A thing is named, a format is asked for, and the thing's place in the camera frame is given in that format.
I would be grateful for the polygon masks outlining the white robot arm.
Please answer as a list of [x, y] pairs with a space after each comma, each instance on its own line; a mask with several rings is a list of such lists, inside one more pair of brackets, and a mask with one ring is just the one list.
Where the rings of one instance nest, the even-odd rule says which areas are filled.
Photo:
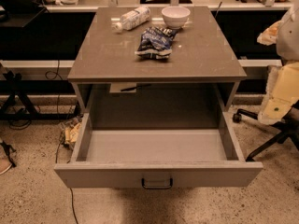
[[294, 2], [283, 17], [266, 28], [257, 42], [276, 45], [277, 54], [285, 61], [299, 61], [299, 3]]

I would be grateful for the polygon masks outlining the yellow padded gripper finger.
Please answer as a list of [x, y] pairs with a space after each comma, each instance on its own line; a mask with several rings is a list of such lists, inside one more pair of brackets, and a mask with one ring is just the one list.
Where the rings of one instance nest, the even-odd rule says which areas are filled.
[[280, 25], [280, 21], [274, 22], [268, 28], [266, 28], [262, 33], [257, 37], [257, 42], [270, 46], [276, 43], [277, 35], [278, 35], [278, 27]]

